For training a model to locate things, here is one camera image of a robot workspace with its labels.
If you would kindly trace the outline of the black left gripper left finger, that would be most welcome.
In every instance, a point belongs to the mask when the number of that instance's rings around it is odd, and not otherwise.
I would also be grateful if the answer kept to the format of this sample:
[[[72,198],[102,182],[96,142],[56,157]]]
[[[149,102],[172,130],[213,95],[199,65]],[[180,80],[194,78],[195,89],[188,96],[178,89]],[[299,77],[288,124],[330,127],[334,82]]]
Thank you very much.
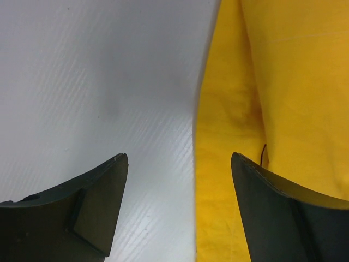
[[[121,153],[50,189],[2,202],[1,261],[104,261],[127,174]]]

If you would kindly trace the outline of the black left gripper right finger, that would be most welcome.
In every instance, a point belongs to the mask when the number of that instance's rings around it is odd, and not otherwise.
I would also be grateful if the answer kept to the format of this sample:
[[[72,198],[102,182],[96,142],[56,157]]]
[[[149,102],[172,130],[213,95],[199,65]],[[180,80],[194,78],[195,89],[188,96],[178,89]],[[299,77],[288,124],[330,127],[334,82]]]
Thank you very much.
[[[348,261],[348,201],[305,188],[233,153],[251,261]]]

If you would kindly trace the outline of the yellow printed cloth placemat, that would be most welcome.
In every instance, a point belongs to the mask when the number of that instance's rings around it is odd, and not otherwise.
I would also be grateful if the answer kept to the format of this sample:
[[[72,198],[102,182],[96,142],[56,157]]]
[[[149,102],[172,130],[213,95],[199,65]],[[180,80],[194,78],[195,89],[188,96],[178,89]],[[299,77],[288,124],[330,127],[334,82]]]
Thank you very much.
[[[239,152],[348,199],[348,1],[222,1],[195,142],[197,261],[249,261]]]

